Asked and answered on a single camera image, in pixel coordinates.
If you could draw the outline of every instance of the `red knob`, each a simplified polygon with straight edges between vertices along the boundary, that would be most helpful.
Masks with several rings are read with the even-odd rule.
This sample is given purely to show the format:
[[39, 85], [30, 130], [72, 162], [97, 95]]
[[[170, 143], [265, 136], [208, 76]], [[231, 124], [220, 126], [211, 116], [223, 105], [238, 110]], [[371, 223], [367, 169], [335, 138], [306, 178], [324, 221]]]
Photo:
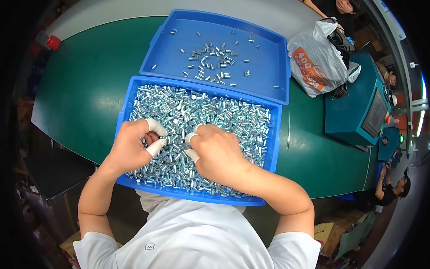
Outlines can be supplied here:
[[50, 47], [51, 49], [53, 49], [53, 50], [57, 50], [58, 49], [58, 47], [60, 46], [60, 44], [61, 44], [61, 41], [58, 39], [58, 38], [56, 38], [56, 37], [54, 37], [53, 35], [52, 36], [50, 36], [49, 38], [48, 38], [48, 40], [46, 41], [46, 44], [48, 45], [48, 47]]

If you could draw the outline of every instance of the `pile of metal fasteners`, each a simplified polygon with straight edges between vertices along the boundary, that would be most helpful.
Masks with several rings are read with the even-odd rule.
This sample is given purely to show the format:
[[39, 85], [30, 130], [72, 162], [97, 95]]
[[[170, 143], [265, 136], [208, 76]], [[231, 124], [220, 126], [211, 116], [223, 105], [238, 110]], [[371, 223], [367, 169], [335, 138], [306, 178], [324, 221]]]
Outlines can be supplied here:
[[[248, 41], [254, 42], [254, 40], [252, 39], [252, 32], [249, 33], [249, 40]], [[237, 46], [238, 43], [239, 43], [239, 41], [236, 40], [234, 45]], [[180, 51], [182, 54], [185, 54], [185, 51], [183, 49], [180, 49]], [[221, 72], [220, 74], [217, 73], [214, 77], [211, 77], [211, 76], [208, 76], [207, 74], [205, 74], [205, 68], [209, 69], [209, 70], [215, 69], [213, 64], [205, 63], [205, 60], [210, 59], [211, 56], [216, 57], [216, 58], [220, 58], [220, 62], [217, 64], [217, 68], [226, 68], [227, 64], [233, 65], [235, 63], [235, 61], [231, 57], [237, 56], [237, 51], [231, 50], [231, 49], [226, 49], [225, 43], [223, 43], [221, 45], [221, 48], [218, 48], [218, 47], [214, 48], [212, 46], [212, 42], [209, 42], [209, 45], [207, 43], [204, 43], [203, 49], [197, 48], [195, 51], [193, 51], [191, 53], [191, 57], [188, 58], [188, 60], [190, 60], [190, 61], [200, 60], [200, 65], [198, 65], [199, 73], [194, 75], [195, 79], [225, 84], [225, 82], [221, 79], [230, 78], [231, 76], [230, 76], [229, 72]], [[194, 65], [188, 65], [187, 68], [192, 69], [192, 68], [194, 68]], [[190, 75], [186, 71], [183, 71], [183, 73], [184, 73], [185, 77], [188, 77]], [[245, 71], [245, 77], [248, 77], [248, 76], [250, 76], [249, 70]], [[230, 86], [236, 86], [236, 83], [230, 83]]]
[[234, 133], [246, 159], [264, 166], [266, 142], [272, 127], [270, 111], [260, 105], [223, 97], [210, 98], [205, 93], [160, 85], [142, 85], [133, 99], [129, 120], [153, 118], [166, 128], [167, 145], [149, 164], [127, 173], [137, 182], [160, 185], [163, 188], [205, 192], [223, 197], [243, 197], [243, 194], [199, 175], [194, 162], [184, 150], [190, 146], [185, 136], [200, 124], [215, 124]]

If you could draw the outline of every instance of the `person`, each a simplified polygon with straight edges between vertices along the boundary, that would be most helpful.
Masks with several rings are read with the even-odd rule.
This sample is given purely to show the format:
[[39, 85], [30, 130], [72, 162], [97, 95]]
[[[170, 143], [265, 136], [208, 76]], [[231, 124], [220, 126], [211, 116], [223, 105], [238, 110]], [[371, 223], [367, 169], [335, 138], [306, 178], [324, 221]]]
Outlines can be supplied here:
[[[166, 144], [154, 119], [122, 123], [109, 155], [79, 199], [81, 240], [74, 242], [86, 268], [314, 269], [321, 244], [313, 239], [314, 207], [297, 183], [247, 161], [232, 133], [199, 124], [187, 135], [197, 172], [214, 182], [258, 196], [280, 214], [266, 249], [242, 215], [244, 207], [181, 200], [136, 190], [149, 212], [139, 232], [118, 249], [106, 212], [117, 177], [146, 165]], [[148, 147], [144, 148], [141, 138]]]
[[378, 184], [375, 189], [369, 189], [363, 192], [354, 192], [354, 198], [361, 205], [380, 205], [387, 206], [391, 204], [397, 197], [404, 198], [408, 195], [411, 188], [411, 180], [404, 175], [398, 182], [395, 188], [391, 185], [391, 163], [388, 162], [382, 166], [381, 175], [379, 176]]
[[385, 62], [383, 60], [379, 60], [375, 62], [377, 68], [381, 72], [381, 75], [384, 77], [384, 81], [387, 84], [388, 88], [390, 88], [390, 85], [396, 86], [397, 85], [397, 79], [396, 76], [393, 74], [393, 71], [388, 71], [387, 66], [385, 65]]
[[354, 18], [360, 10], [358, 0], [302, 0], [303, 3], [318, 12], [324, 18], [335, 17], [338, 24], [354, 39]]

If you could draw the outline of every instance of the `green workbench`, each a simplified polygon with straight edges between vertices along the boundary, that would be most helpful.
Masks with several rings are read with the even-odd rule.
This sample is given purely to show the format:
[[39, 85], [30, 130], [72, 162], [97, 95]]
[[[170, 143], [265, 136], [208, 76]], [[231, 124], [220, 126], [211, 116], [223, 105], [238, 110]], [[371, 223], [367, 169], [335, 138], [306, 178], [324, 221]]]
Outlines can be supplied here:
[[[149, 42], [165, 18], [111, 22], [64, 40], [46, 66], [32, 122], [64, 147], [100, 164], [114, 142], [129, 80], [139, 75]], [[363, 189], [369, 153], [326, 136], [323, 96], [308, 97], [294, 79], [279, 138], [276, 173], [298, 182], [311, 198]]]

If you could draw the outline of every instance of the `blue plastic bin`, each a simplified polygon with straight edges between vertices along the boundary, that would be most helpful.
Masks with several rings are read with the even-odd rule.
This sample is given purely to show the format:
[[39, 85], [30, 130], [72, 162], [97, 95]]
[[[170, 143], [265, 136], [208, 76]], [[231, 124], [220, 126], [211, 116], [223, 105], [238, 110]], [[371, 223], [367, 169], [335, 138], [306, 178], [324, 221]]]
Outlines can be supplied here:
[[[178, 30], [176, 34], [170, 34], [173, 28]], [[253, 43], [248, 42], [251, 32]], [[234, 45], [236, 40], [239, 41], [237, 46]], [[215, 70], [205, 68], [205, 76], [215, 77], [221, 71], [231, 74], [230, 79], [223, 80], [226, 85], [219, 83], [216, 87], [288, 105], [291, 70], [286, 38], [253, 23], [216, 13], [173, 10], [154, 35], [139, 73], [213, 86], [213, 82], [194, 78], [199, 73], [197, 66], [203, 55], [209, 54], [202, 53], [197, 61], [188, 59], [193, 51], [203, 49], [204, 44], [209, 42], [219, 49], [226, 43], [226, 49], [237, 51], [237, 56], [231, 57], [235, 63], [228, 64], [226, 68], [217, 68], [220, 57], [210, 56], [205, 60], [205, 63], [215, 66]], [[194, 69], [188, 69], [188, 65], [194, 65]], [[247, 70], [251, 75], [245, 77]], [[183, 71], [190, 76], [184, 77]], [[279, 85], [279, 88], [273, 88], [274, 85]]]
[[[130, 116], [130, 112], [133, 110], [133, 97], [136, 95], [137, 88], [143, 84], [154, 83], [158, 85], [167, 85], [185, 88], [187, 90], [195, 90], [206, 93], [209, 97], [228, 97], [235, 98], [237, 100], [243, 100], [262, 107], [270, 109], [272, 128], [269, 129], [267, 139], [267, 154], [264, 163], [264, 169], [270, 172], [276, 170], [276, 162], [278, 159], [278, 152], [280, 146], [279, 132], [281, 127], [281, 115], [282, 106], [274, 102], [263, 100], [254, 96], [249, 96], [243, 93], [220, 89], [213, 86], [201, 85], [198, 83], [191, 83], [186, 81], [178, 81], [165, 79], [160, 77], [145, 77], [145, 76], [133, 76], [130, 80], [129, 87], [124, 99], [123, 108], [118, 114], [117, 130], [115, 132], [115, 138], [118, 134], [121, 124], [127, 121]], [[266, 202], [259, 197], [221, 197], [219, 195], [203, 194], [200, 192], [187, 193], [183, 189], [163, 188], [160, 185], [154, 185], [152, 183], [144, 184], [143, 181], [140, 183], [136, 182], [136, 179], [130, 179], [126, 175], [122, 175], [117, 179], [117, 183], [123, 186], [127, 186], [134, 189], [139, 189], [145, 192], [152, 192], [160, 195], [165, 195], [174, 198], [208, 202], [214, 204], [230, 204], [230, 205], [244, 205], [244, 206], [263, 206]]]

